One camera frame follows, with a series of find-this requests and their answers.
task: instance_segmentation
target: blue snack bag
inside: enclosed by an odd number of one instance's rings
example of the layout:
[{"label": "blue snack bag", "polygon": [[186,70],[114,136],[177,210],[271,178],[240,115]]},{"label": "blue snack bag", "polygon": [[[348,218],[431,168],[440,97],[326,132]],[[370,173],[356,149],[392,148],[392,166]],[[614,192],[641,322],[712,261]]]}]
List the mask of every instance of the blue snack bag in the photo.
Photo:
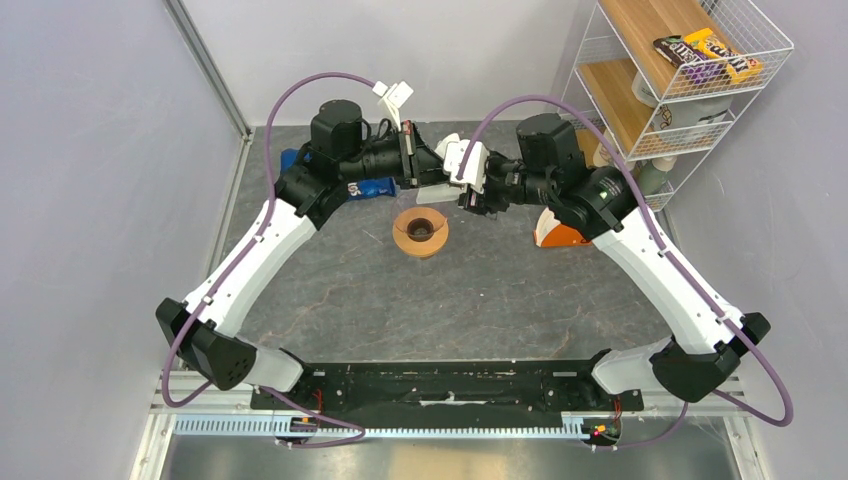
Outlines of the blue snack bag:
[{"label": "blue snack bag", "polygon": [[[287,148],[280,154],[280,171],[285,172],[289,167],[294,165],[297,159],[297,150]],[[347,186],[348,200],[361,200],[363,198],[374,198],[380,195],[395,196],[395,182],[391,178],[381,178],[379,180],[362,180],[361,182],[352,182]]]}]

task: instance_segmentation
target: yellow candy package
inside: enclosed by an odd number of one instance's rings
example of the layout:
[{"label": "yellow candy package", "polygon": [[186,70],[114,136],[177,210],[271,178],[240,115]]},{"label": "yellow candy package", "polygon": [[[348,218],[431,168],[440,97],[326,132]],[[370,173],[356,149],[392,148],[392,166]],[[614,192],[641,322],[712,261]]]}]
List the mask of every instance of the yellow candy package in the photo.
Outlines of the yellow candy package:
[{"label": "yellow candy package", "polygon": [[683,37],[683,41],[699,52],[703,52],[709,58],[726,58],[727,66],[725,68],[730,76],[730,83],[734,85],[759,75],[763,71],[762,62],[756,58],[739,57],[739,53],[734,52],[722,43],[709,28],[686,35]]}]

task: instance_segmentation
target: gray wall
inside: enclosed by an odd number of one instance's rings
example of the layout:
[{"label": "gray wall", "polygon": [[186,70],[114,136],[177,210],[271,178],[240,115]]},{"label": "gray wall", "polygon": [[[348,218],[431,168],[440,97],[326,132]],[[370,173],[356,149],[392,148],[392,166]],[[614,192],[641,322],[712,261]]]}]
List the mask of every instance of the gray wall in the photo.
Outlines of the gray wall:
[{"label": "gray wall", "polygon": [[[416,93],[403,114],[419,121],[479,120],[517,95],[559,96],[594,0],[185,3],[248,122],[264,125],[289,85],[328,70],[406,80]],[[277,124],[308,124],[327,92],[379,115],[361,85],[324,82],[293,97]],[[500,118],[543,108],[517,106]]]},{"label": "gray wall", "polygon": [[[848,431],[848,57],[840,0],[759,0],[797,46],[789,63],[670,205],[682,249],[743,311],[762,311],[763,345],[797,419],[761,425],[774,478],[842,478]],[[753,359],[754,404],[780,402]]]},{"label": "gray wall", "polygon": [[121,479],[238,139],[156,0],[0,7],[0,477]]}]

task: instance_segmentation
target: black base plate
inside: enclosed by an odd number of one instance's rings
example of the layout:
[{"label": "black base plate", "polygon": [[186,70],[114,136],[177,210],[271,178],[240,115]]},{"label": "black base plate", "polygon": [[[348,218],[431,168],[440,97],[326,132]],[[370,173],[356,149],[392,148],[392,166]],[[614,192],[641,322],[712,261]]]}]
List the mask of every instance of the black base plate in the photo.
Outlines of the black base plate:
[{"label": "black base plate", "polygon": [[[287,395],[318,409],[320,392],[322,413],[366,428],[559,427],[562,412],[614,410],[616,396],[591,376],[604,353],[591,360],[315,363]],[[644,409],[638,390],[618,398],[625,411]],[[264,391],[250,407],[289,409]]]}]

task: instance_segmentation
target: floor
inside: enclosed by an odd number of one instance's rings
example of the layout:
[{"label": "floor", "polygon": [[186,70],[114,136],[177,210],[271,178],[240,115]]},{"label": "floor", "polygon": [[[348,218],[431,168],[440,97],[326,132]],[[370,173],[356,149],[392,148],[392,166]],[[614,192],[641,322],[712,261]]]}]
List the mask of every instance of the floor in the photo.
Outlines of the floor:
[{"label": "floor", "polygon": [[[428,143],[476,123],[419,124]],[[514,122],[483,141],[517,156]],[[259,129],[226,239],[231,249],[266,198]],[[272,132],[279,153],[308,140],[307,127]],[[450,237],[428,260],[391,236],[395,199],[348,202],[301,247],[259,296],[241,336],[306,361],[587,358],[670,334],[621,269],[592,247],[541,249],[541,207],[511,207],[497,220],[447,210]]]}]

